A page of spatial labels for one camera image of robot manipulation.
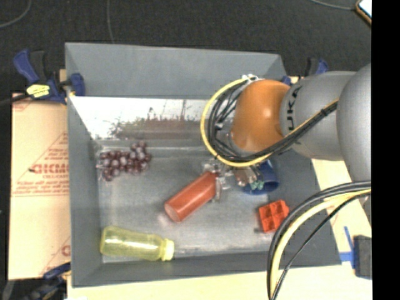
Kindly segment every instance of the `blue object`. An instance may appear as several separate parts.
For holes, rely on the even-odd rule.
[[[350,251],[348,251],[348,252],[340,252],[339,253],[339,257],[340,257],[341,262],[349,261],[351,263],[351,267],[353,269],[355,269],[356,268],[356,262],[355,262],[355,258],[354,258],[354,245],[353,245],[353,241],[351,240],[349,228],[347,226],[344,227],[344,233],[345,233],[347,241],[349,243]]]
[[[33,69],[31,62],[29,61],[28,49],[24,49],[17,53],[12,61],[17,71],[27,79],[29,85],[37,83],[40,80],[38,74]]]
[[[327,62],[324,59],[318,59],[318,67],[314,74],[321,74],[329,71]]]
[[[252,187],[250,184],[247,184],[244,187],[245,193],[254,195],[266,194],[274,191],[279,186],[279,181],[270,160],[265,160],[261,163],[259,171],[262,174],[262,179],[258,179],[260,181],[258,183],[259,185],[257,187]]]
[[[75,90],[76,96],[84,96],[85,95],[85,83],[83,82],[83,77],[79,73],[73,73],[71,77],[72,86]]]
[[[60,274],[66,273],[70,270],[71,270],[71,263],[67,262],[43,274],[43,279],[45,280],[54,279],[58,277]]]
[[[287,84],[288,86],[292,85],[292,79],[288,76],[283,76],[281,82]]]
[[[30,58],[29,58],[29,50],[24,49],[17,53],[14,56],[13,63],[17,71],[22,74],[28,81],[28,88],[32,86],[33,88],[35,84],[39,85],[39,90],[42,92],[34,92],[30,94],[31,98],[34,100],[48,100],[54,101],[57,103],[66,104],[66,93],[59,87],[59,84],[56,81],[54,75],[52,75],[47,81],[43,81],[45,79],[44,68],[41,66],[40,74],[43,77],[42,81],[38,75],[38,73],[33,68]],[[85,85],[82,76],[79,73],[74,73],[71,75],[69,82],[72,84],[75,95],[84,96],[85,95]]]

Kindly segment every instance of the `blue clamp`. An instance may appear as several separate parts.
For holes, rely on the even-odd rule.
[[[312,76],[315,74],[321,74],[329,71],[329,66],[324,59],[316,59],[310,57],[307,59],[307,68],[305,76]]]
[[[22,74],[28,82],[26,92],[32,99],[48,100],[57,103],[66,104],[66,92],[62,88],[67,84],[71,84],[77,96],[85,95],[85,85],[83,77],[79,73],[71,75],[70,79],[57,83],[54,74],[50,78],[46,78],[43,66],[43,53],[40,58],[36,57],[35,67],[31,63],[30,53],[28,49],[24,49],[14,56],[13,63],[19,74]]]
[[[43,275],[45,282],[33,290],[30,294],[21,298],[21,300],[49,300],[57,294],[58,291],[63,291],[66,282],[61,276],[71,270],[71,263],[62,264]]]
[[[266,194],[278,188],[279,181],[270,160],[262,162],[259,166],[259,171],[262,175],[260,186],[254,187],[251,184],[247,184],[243,188],[245,193],[252,195]]]

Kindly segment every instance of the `orange block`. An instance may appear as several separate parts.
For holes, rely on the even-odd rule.
[[[276,230],[282,223],[284,218],[289,214],[289,207],[283,200],[277,200],[258,208],[260,214],[262,230],[266,233],[268,231]]]

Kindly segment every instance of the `yellow plastic bottle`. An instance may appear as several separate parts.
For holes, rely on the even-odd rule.
[[[100,252],[106,256],[168,261],[174,256],[174,250],[174,241],[156,234],[134,232],[116,226],[105,227],[101,234]]]

